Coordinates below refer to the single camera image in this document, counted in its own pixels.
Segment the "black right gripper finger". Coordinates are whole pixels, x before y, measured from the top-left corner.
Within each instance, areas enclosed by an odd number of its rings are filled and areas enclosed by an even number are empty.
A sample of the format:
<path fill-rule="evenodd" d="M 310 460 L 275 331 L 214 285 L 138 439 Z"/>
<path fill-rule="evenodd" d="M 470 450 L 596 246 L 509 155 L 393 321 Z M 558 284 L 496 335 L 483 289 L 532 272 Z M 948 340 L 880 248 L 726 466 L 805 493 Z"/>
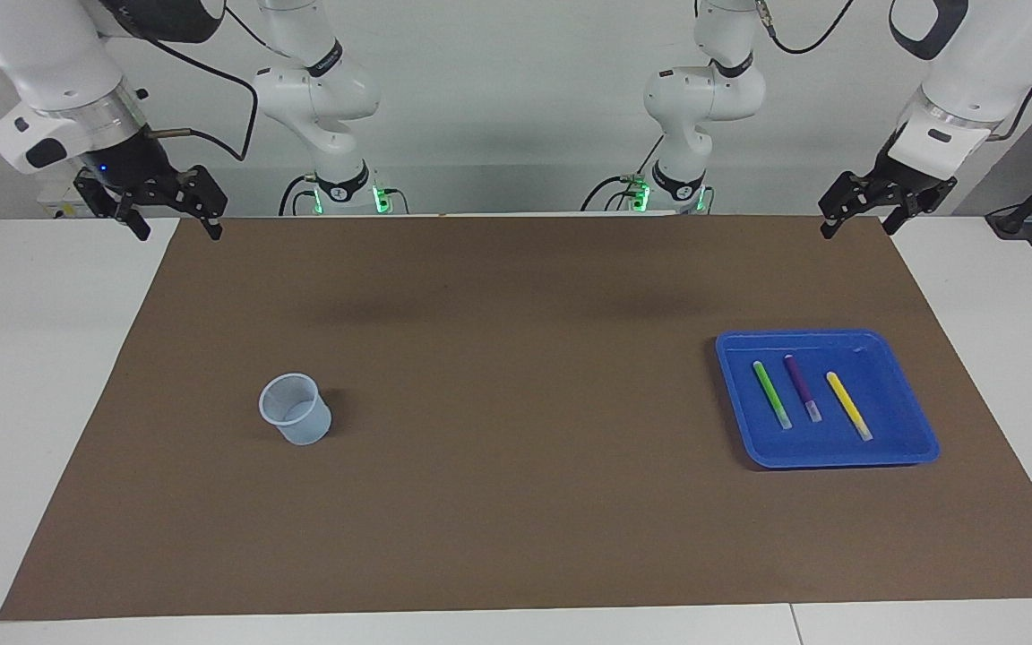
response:
<path fill-rule="evenodd" d="M 123 194 L 115 199 L 109 189 L 92 175 L 75 176 L 75 191 L 95 218 L 118 221 L 130 229 L 139 241 L 147 241 L 151 236 L 151 228 L 139 209 L 136 209 L 131 194 Z"/>
<path fill-rule="evenodd" d="M 206 167 L 195 165 L 178 173 L 178 204 L 201 222 L 211 238 L 221 238 L 224 228 L 220 217 L 227 207 L 227 196 Z"/>

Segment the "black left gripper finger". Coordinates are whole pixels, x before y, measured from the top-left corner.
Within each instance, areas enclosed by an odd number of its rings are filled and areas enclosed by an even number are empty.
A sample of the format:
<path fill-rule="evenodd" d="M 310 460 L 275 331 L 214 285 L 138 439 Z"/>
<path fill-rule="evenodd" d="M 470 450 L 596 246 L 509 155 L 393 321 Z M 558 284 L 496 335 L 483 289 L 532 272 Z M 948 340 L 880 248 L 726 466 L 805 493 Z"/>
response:
<path fill-rule="evenodd" d="M 875 208 L 878 183 L 871 176 L 843 172 L 823 193 L 819 209 L 823 215 L 821 234 L 833 238 L 845 221 Z"/>
<path fill-rule="evenodd" d="M 922 215 L 922 213 L 923 209 L 920 208 L 920 204 L 917 202 L 908 202 L 897 205 L 897 207 L 892 209 L 892 212 L 890 212 L 883 220 L 884 232 L 888 236 L 893 236 L 893 234 L 897 233 L 902 226 L 907 223 L 907 221 Z"/>

